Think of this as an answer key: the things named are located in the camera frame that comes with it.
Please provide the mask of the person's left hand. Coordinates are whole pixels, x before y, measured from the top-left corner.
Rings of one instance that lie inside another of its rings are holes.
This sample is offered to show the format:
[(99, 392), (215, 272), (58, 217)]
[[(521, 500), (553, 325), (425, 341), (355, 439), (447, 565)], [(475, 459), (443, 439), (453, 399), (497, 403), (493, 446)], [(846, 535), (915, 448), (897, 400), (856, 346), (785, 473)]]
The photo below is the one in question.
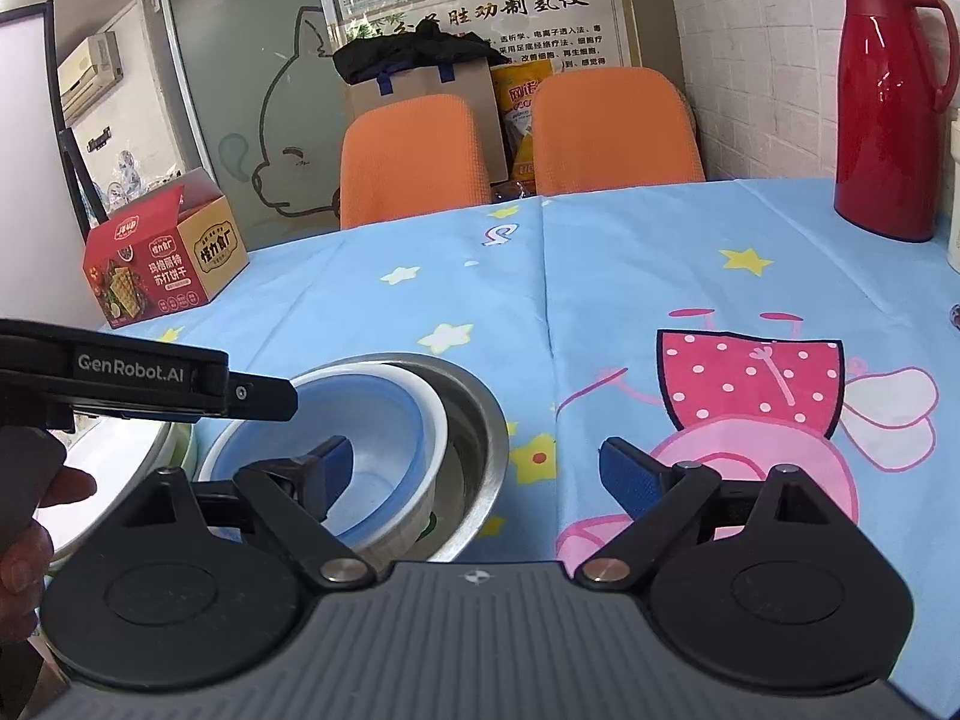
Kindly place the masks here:
[[(41, 507), (73, 504), (93, 496), (96, 479), (87, 472), (64, 466), (44, 493)], [(26, 640), (37, 626), (36, 608), (43, 596), (44, 577), (52, 561), (52, 539), (33, 520), (2, 554), (0, 635), (2, 644)]]

